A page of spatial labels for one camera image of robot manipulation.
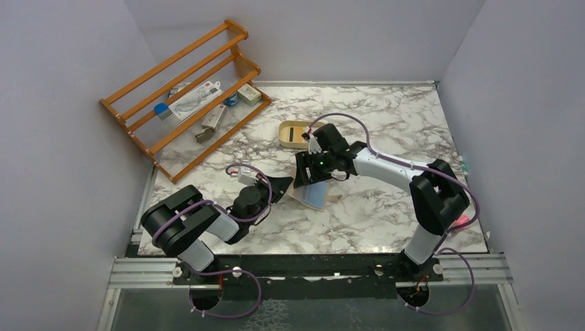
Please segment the beige leather card holder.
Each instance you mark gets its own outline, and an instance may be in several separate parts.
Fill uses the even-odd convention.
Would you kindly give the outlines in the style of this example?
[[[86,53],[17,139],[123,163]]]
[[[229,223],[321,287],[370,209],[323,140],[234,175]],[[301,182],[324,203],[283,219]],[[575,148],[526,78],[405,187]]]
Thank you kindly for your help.
[[[291,183],[286,194],[313,210],[323,212],[327,203],[337,203],[343,199],[342,194],[331,194],[330,184],[326,182],[314,183],[299,188],[294,188]]]

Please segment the beige oval tray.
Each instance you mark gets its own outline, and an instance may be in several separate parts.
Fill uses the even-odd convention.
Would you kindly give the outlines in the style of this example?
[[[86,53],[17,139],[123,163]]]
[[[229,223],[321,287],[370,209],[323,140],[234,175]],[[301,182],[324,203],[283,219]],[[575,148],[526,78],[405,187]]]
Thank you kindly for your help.
[[[278,141],[284,148],[294,148],[307,150],[308,142],[302,137],[304,129],[310,125],[311,121],[285,120],[279,124]]]

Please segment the orange wooden shelf rack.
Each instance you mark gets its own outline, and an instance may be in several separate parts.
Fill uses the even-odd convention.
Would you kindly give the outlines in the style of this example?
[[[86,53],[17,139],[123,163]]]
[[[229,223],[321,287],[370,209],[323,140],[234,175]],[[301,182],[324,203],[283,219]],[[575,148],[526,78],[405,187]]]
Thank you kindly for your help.
[[[226,19],[185,48],[101,99],[132,142],[172,183],[271,104],[264,92],[246,101],[261,68],[239,44],[248,31]]]

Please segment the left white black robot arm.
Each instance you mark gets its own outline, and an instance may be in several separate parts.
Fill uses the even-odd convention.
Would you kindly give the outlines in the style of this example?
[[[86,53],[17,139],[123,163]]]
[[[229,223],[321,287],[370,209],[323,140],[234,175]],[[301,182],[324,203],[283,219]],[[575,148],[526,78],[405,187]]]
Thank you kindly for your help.
[[[292,177],[259,178],[242,188],[226,209],[187,185],[147,209],[140,224],[152,237],[153,246],[167,257],[177,257],[198,272],[210,272],[215,255],[200,236],[207,232],[229,245],[241,241],[251,226],[270,214],[272,204],[291,183]]]

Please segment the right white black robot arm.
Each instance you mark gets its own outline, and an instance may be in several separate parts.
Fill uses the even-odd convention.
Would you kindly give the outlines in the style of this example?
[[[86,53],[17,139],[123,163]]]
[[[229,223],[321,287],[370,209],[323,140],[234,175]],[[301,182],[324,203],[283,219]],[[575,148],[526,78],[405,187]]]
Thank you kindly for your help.
[[[470,205],[461,182],[442,159],[425,164],[382,155],[366,142],[348,143],[331,123],[316,130],[307,127],[301,137],[308,150],[295,155],[294,188],[327,181],[334,172],[343,172],[347,177],[377,179],[410,195],[418,224],[399,253],[397,267],[404,274],[415,274],[425,267],[449,228]]]

